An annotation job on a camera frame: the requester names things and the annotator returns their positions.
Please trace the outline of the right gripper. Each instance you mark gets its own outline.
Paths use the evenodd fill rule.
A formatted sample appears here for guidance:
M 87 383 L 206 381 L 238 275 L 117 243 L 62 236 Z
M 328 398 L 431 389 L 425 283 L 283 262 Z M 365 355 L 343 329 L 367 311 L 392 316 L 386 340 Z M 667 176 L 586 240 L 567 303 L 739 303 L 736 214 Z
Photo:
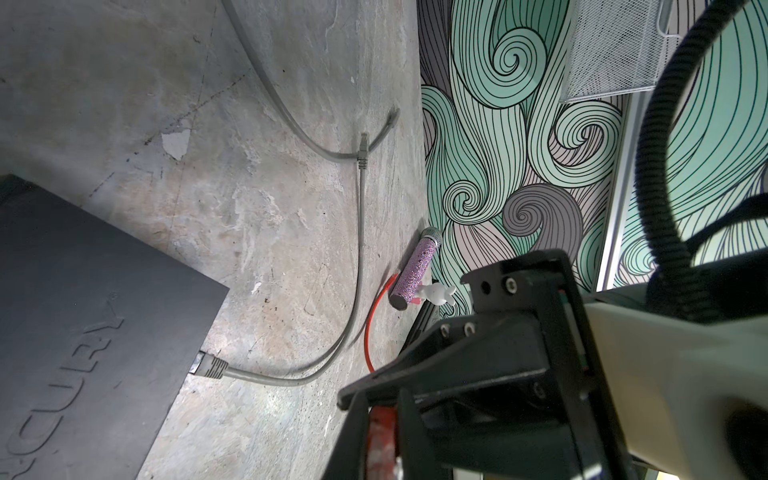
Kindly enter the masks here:
M 395 360 L 342 388 L 372 406 L 413 395 L 413 475 L 455 467 L 515 479 L 630 479 L 631 461 L 560 254 L 469 273 L 475 311 L 441 321 Z

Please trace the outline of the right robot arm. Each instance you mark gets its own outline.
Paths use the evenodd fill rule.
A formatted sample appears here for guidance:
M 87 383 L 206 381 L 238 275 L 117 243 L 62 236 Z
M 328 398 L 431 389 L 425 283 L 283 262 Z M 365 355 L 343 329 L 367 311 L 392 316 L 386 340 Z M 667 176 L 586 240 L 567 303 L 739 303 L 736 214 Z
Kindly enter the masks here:
M 658 282 L 583 298 L 559 250 L 465 274 L 471 315 L 339 392 L 324 477 L 765 478 L 767 254 L 698 271 L 723 321 L 675 317 Z

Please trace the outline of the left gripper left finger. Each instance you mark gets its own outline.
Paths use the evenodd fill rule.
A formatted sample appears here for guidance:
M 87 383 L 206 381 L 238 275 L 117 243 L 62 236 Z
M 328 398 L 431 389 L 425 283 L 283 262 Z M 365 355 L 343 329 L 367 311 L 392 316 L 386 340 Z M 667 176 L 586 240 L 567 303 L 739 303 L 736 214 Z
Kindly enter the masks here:
M 346 419 L 323 473 L 323 480 L 362 480 L 370 406 L 363 393 L 353 396 Z

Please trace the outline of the black network switch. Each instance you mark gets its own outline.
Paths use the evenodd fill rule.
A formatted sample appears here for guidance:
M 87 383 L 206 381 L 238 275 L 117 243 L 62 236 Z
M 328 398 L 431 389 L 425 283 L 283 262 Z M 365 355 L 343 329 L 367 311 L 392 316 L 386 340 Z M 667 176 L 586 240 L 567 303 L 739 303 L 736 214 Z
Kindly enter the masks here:
M 1 475 L 138 476 L 228 290 L 57 195 L 1 183 Z

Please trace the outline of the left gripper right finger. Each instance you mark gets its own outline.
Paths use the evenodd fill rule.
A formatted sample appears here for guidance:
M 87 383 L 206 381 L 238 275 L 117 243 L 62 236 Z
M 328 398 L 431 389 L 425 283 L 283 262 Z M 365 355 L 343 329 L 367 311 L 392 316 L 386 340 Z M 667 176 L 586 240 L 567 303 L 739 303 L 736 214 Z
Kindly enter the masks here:
M 450 470 L 437 460 L 432 442 L 413 395 L 401 389 L 397 397 L 397 447 L 402 459 L 403 478 L 449 479 Z

